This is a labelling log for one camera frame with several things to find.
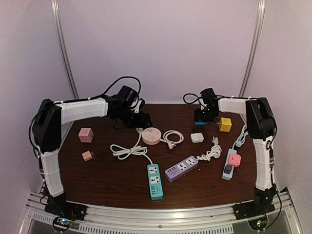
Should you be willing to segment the blue white cube socket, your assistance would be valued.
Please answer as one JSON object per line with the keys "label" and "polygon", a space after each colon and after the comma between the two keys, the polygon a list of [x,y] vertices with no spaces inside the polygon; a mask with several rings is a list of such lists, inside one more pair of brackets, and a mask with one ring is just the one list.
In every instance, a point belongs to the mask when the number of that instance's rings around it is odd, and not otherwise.
{"label": "blue white cube socket", "polygon": [[206,125],[206,124],[207,124],[207,122],[205,122],[205,121],[201,121],[201,120],[195,121],[195,125],[198,125],[198,126],[203,126],[203,125]]}

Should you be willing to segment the pink round power strip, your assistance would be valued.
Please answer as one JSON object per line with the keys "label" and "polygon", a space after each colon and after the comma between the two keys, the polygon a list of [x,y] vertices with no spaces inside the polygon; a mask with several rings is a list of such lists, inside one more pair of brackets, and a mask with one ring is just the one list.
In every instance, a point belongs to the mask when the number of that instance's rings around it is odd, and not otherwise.
{"label": "pink round power strip", "polygon": [[142,140],[147,145],[156,145],[160,142],[161,131],[157,128],[146,128],[142,132]]}

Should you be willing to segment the yellow cube socket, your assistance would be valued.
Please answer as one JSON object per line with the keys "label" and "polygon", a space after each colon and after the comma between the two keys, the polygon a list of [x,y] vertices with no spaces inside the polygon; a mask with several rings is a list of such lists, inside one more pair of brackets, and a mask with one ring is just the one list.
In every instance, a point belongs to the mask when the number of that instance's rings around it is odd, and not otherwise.
{"label": "yellow cube socket", "polygon": [[221,117],[219,122],[217,123],[220,132],[230,132],[232,127],[232,121],[230,118]]}

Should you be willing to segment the white square plug adapter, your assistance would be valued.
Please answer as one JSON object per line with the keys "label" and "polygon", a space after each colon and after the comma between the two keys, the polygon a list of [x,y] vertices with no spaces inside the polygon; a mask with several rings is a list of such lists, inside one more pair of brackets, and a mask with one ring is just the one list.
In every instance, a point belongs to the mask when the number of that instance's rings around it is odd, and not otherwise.
{"label": "white square plug adapter", "polygon": [[204,141],[204,136],[202,133],[192,133],[190,134],[192,143],[201,143]]}

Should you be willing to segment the pink square plug adapter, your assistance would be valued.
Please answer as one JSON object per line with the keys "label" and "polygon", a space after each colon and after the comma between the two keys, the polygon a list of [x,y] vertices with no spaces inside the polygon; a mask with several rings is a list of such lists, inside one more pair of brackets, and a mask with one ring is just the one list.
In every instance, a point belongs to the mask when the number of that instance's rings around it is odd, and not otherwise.
{"label": "pink square plug adapter", "polygon": [[238,154],[230,154],[228,164],[233,167],[238,167],[241,164],[241,156]]}

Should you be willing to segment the pink cube socket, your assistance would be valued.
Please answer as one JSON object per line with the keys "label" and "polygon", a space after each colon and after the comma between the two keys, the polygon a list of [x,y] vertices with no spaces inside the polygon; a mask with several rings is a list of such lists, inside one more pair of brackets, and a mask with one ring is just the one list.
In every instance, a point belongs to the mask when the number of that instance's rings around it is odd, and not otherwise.
{"label": "pink cube socket", "polygon": [[94,138],[92,128],[81,128],[78,137],[81,143],[91,143]]}

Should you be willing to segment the black plug adapter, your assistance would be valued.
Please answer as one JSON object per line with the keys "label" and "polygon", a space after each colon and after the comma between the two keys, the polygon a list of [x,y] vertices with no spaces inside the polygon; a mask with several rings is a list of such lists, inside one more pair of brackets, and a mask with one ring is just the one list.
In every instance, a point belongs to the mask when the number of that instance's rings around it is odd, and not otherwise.
{"label": "black plug adapter", "polygon": [[225,166],[225,168],[224,168],[224,172],[223,172],[223,173],[225,173],[225,174],[230,174],[231,171],[232,171],[232,168],[233,168],[233,166],[227,164],[227,165]]}

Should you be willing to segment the purple power strip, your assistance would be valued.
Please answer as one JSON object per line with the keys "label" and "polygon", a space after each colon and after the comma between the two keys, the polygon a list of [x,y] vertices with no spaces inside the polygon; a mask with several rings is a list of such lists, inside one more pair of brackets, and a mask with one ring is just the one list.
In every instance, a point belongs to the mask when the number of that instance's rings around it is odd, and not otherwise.
{"label": "purple power strip", "polygon": [[172,182],[198,166],[198,160],[190,156],[165,170],[165,177]]}

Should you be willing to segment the grey blue power strip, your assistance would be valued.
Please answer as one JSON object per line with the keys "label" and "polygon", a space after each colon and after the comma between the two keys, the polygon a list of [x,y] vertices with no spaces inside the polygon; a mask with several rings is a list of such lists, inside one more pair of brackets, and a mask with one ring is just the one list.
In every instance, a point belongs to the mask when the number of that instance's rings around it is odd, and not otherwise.
{"label": "grey blue power strip", "polygon": [[237,150],[234,150],[234,149],[228,150],[227,158],[226,158],[225,165],[222,171],[222,176],[221,176],[223,180],[229,181],[233,177],[234,166],[229,164],[229,159],[230,159],[231,154],[236,154],[236,153],[237,153]]}

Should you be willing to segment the small pink plug adapter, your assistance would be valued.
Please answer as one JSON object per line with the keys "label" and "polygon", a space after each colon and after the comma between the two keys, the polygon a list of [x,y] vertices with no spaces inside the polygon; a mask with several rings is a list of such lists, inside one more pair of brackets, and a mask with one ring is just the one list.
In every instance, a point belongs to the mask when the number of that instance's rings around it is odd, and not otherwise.
{"label": "small pink plug adapter", "polygon": [[82,153],[81,155],[82,155],[82,158],[85,162],[92,160],[95,157],[94,153],[90,152],[90,151],[86,151],[86,152]]}

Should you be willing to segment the teal power strip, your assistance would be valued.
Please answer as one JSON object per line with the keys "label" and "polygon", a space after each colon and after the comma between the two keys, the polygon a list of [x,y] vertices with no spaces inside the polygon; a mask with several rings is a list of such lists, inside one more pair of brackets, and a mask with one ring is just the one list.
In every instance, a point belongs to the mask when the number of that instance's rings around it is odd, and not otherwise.
{"label": "teal power strip", "polygon": [[158,164],[149,164],[147,166],[147,172],[151,200],[162,199],[163,188]]}

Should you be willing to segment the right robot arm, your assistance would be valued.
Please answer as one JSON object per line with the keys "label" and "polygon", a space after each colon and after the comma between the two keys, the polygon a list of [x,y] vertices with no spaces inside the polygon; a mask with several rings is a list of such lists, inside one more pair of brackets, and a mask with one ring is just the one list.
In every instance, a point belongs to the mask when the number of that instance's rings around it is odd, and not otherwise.
{"label": "right robot arm", "polygon": [[196,125],[216,121],[220,112],[244,116],[256,155],[257,177],[250,211],[254,215],[262,214],[276,194],[273,142],[277,135],[277,124],[267,99],[207,97],[203,100],[203,106],[194,110]]}

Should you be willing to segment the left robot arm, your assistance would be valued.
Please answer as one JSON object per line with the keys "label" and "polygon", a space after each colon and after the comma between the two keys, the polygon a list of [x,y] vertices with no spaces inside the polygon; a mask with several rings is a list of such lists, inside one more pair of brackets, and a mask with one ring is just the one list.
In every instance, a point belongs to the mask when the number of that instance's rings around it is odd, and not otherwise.
{"label": "left robot arm", "polygon": [[33,151],[42,163],[42,175],[51,197],[64,195],[59,172],[59,150],[62,125],[93,117],[119,119],[127,128],[152,126],[150,115],[142,111],[144,100],[135,96],[100,95],[71,101],[42,101],[31,120],[28,137]]}

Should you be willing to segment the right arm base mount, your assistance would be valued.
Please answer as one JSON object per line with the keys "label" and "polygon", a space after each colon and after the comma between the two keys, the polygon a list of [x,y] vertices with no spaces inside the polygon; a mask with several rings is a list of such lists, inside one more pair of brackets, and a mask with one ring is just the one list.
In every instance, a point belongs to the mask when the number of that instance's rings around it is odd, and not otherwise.
{"label": "right arm base mount", "polygon": [[273,212],[274,210],[275,206],[272,203],[265,204],[261,208],[257,208],[254,201],[246,203],[237,202],[233,205],[233,211],[236,220],[264,215],[266,213]]}

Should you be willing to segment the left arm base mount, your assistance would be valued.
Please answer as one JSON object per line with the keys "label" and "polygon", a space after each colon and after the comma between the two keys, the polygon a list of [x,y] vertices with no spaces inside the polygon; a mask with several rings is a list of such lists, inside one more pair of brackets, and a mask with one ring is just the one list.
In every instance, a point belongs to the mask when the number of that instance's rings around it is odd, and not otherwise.
{"label": "left arm base mount", "polygon": [[87,207],[85,205],[65,202],[65,206],[61,208],[52,201],[48,201],[45,205],[44,211],[57,216],[65,217],[71,220],[83,221],[86,215]]}

